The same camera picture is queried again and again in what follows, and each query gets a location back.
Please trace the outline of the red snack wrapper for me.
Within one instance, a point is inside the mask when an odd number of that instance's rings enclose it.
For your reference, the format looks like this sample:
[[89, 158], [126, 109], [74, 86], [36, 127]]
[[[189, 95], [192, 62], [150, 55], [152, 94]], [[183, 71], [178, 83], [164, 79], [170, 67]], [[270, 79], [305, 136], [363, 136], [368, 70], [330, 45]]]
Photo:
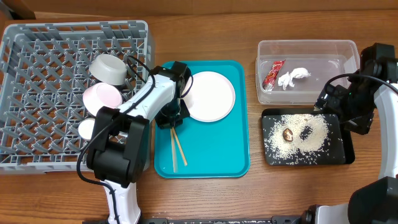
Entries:
[[269, 71], [262, 83], [262, 87], [265, 91], [271, 91], [273, 89], [277, 75], [283, 67], [284, 63], [285, 60], [278, 60], [273, 62], [271, 70]]

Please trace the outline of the white tissue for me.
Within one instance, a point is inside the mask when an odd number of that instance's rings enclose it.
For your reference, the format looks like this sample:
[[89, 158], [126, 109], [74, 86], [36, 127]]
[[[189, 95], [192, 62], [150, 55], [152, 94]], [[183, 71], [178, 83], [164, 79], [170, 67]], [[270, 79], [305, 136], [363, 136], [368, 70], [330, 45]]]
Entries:
[[287, 72], [278, 78], [277, 84], [286, 90], [287, 87], [294, 87], [294, 79], [302, 79], [310, 77], [311, 73], [306, 68], [295, 68], [291, 72]]

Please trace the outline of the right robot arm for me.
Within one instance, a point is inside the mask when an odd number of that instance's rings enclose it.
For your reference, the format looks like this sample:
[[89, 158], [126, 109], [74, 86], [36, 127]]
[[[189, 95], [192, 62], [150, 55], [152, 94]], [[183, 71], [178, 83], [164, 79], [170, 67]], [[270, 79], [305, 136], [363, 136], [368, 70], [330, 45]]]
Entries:
[[397, 223], [397, 57], [389, 44], [360, 53], [360, 68], [345, 74], [350, 85], [325, 83], [315, 109], [337, 115], [342, 129], [365, 135], [379, 116], [381, 162], [378, 178], [339, 205], [312, 205], [299, 223]]

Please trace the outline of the wooden chopstick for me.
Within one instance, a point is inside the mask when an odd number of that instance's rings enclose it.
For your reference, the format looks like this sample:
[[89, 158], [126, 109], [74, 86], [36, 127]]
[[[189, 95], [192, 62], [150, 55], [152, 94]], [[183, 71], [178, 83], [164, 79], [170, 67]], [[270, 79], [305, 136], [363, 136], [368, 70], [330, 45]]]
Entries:
[[178, 172], [178, 163], [176, 157], [176, 148], [175, 148], [175, 139], [173, 129], [170, 130], [170, 139], [171, 139], [171, 148], [172, 148], [172, 164], [173, 164], [173, 172]]
[[175, 131], [175, 128], [172, 128], [171, 131], [172, 131], [172, 133], [173, 133], [173, 136], [174, 136], [175, 141], [176, 141], [176, 143], [177, 143], [178, 149], [179, 149], [179, 151], [180, 151], [180, 155], [181, 155], [181, 158], [182, 158], [182, 160], [183, 160], [184, 166], [187, 166], [187, 165], [188, 165], [188, 162], [187, 162], [187, 160], [186, 160], [184, 151], [183, 151], [183, 149], [182, 149], [182, 145], [181, 145], [180, 140], [179, 140], [179, 138], [178, 138], [178, 136], [177, 136], [177, 133], [176, 133], [176, 131]]

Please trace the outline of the brown food piece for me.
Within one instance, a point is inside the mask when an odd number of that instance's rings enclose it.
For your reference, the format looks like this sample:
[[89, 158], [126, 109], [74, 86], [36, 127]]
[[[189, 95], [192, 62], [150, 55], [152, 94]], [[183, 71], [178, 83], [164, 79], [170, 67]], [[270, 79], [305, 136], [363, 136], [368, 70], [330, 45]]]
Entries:
[[282, 136], [286, 142], [292, 142], [294, 140], [294, 134], [289, 128], [283, 130]]

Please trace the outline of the white cup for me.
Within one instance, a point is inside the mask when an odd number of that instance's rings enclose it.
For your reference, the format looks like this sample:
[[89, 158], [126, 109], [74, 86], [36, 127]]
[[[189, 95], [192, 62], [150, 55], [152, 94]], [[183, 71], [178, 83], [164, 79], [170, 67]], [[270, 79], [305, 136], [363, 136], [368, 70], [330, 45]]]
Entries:
[[94, 118], [86, 118], [81, 121], [78, 126], [78, 134], [80, 135], [80, 137], [86, 141], [89, 141], [93, 134], [94, 125]]

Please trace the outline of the grey bowl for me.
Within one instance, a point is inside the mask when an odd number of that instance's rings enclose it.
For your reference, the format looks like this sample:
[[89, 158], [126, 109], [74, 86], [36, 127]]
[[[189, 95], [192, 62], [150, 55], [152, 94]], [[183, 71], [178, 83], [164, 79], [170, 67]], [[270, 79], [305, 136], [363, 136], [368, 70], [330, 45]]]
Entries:
[[126, 64], [110, 54], [98, 55], [89, 66], [90, 73], [99, 81], [109, 85], [123, 85], [127, 75]]

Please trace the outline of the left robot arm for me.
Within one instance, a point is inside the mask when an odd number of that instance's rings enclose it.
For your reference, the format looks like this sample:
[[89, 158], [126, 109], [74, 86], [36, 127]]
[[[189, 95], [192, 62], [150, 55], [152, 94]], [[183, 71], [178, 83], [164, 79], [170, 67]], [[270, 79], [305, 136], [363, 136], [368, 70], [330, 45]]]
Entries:
[[80, 159], [94, 172], [93, 184], [106, 191], [107, 223], [138, 223], [136, 182], [149, 157], [151, 122], [160, 129], [173, 129], [190, 113], [183, 101], [186, 84], [193, 83], [187, 64], [149, 70], [146, 84], [118, 108], [102, 107], [95, 118], [91, 141]]

